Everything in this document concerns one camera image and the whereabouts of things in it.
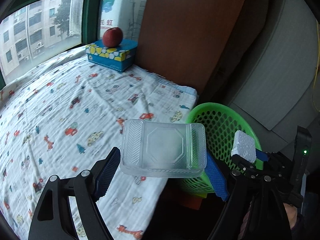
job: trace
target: bed sheet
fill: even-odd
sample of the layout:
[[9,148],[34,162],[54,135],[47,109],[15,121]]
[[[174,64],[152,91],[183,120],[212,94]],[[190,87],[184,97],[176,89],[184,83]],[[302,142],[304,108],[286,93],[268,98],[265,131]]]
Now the bed sheet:
[[[184,122],[196,91],[132,66],[125,73],[88,62],[84,47],[64,52],[1,90],[0,208],[20,239],[28,232],[48,178],[74,177],[121,147],[132,118]],[[118,168],[97,206],[115,240],[140,239],[163,178],[129,176]],[[86,238],[74,197],[79,237]]]

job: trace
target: blue tissue box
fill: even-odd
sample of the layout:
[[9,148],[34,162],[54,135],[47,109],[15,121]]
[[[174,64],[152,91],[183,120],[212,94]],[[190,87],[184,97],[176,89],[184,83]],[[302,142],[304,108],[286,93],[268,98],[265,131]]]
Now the blue tissue box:
[[123,72],[133,64],[138,43],[123,39],[119,46],[107,48],[102,40],[86,46],[86,53],[90,62]]

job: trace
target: cable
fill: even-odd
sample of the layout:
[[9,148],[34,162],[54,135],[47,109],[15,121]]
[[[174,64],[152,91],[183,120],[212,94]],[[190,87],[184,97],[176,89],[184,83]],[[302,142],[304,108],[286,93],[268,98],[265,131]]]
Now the cable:
[[313,103],[315,109],[317,110],[317,112],[320,112],[320,110],[318,110],[318,108],[316,106],[315,101],[313,100],[313,93],[314,93],[315,87],[316,87],[316,81],[317,81],[318,70],[319,70],[319,61],[320,61],[320,38],[319,38],[319,23],[318,23],[318,21],[317,21],[317,36],[318,36],[318,62],[317,62],[315,80],[313,81],[313,88],[312,88],[311,98],[312,98],[312,103]]

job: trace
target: plastic basket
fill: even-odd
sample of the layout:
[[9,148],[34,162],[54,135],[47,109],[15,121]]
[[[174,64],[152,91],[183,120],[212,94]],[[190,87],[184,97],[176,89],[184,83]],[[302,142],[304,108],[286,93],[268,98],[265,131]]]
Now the plastic basket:
[[[239,168],[231,161],[231,149],[235,132],[241,130],[255,140],[256,148],[261,150],[259,140],[250,125],[231,108],[205,103],[196,106],[189,114],[186,123],[199,122],[205,127],[207,148],[214,157],[223,160],[231,170]],[[257,169],[263,169],[263,162],[256,160]],[[179,179],[182,190],[189,193],[212,193],[214,189],[205,172],[198,178]]]

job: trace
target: red apple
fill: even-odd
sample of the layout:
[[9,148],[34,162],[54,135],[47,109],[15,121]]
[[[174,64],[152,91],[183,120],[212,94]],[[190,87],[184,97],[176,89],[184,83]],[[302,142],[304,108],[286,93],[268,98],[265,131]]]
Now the red apple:
[[102,37],[102,43],[108,48],[118,46],[123,39],[122,30],[119,27],[114,27],[106,30]]

